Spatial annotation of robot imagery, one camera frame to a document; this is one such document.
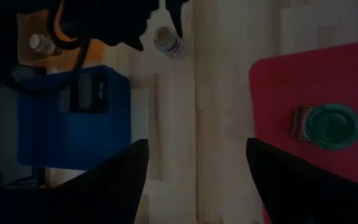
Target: wooden surface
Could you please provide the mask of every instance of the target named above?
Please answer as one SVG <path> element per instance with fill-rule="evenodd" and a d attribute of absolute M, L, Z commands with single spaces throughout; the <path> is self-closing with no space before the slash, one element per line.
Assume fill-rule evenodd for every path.
<path fill-rule="evenodd" d="M 149 89 L 150 165 L 136 222 L 262 223 L 245 156 L 248 71 L 260 58 L 358 41 L 358 0 L 191 0 L 180 60 L 153 46 L 154 30 L 172 25 L 160 2 L 144 52 L 118 45 L 103 57 L 133 88 Z"/>

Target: white bottle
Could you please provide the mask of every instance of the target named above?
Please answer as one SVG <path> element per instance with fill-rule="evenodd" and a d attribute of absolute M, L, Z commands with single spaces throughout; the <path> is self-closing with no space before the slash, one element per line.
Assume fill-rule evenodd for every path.
<path fill-rule="evenodd" d="M 30 47 L 35 51 L 45 55 L 61 55 L 64 50 L 56 47 L 50 37 L 42 34 L 33 34 L 29 40 Z"/>

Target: red cutting board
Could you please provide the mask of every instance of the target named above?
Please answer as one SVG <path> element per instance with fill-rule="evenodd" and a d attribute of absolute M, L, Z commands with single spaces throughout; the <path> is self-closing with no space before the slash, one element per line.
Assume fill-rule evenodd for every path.
<path fill-rule="evenodd" d="M 358 183 L 358 141 L 328 151 L 289 135 L 299 106 L 340 103 L 358 115 L 358 43 L 259 60 L 249 80 L 257 138 Z"/>

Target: small glass bottle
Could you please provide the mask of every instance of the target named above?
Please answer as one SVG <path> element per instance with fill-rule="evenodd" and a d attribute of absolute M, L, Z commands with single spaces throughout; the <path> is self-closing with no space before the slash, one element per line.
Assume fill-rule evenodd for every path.
<path fill-rule="evenodd" d="M 154 33 L 153 42 L 159 51 L 171 58 L 181 58 L 185 53 L 185 43 L 171 27 L 158 28 Z"/>
<path fill-rule="evenodd" d="M 56 47 L 50 37 L 43 34 L 33 34 L 29 40 L 30 47 L 45 55 L 59 56 L 64 53 L 63 49 Z"/>

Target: green lid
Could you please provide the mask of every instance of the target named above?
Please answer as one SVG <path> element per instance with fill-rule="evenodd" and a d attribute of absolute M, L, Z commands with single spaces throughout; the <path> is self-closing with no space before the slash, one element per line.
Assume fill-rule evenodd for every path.
<path fill-rule="evenodd" d="M 358 139 L 357 115 L 340 104 L 317 107 L 308 115 L 305 126 L 307 138 L 323 149 L 344 149 Z"/>

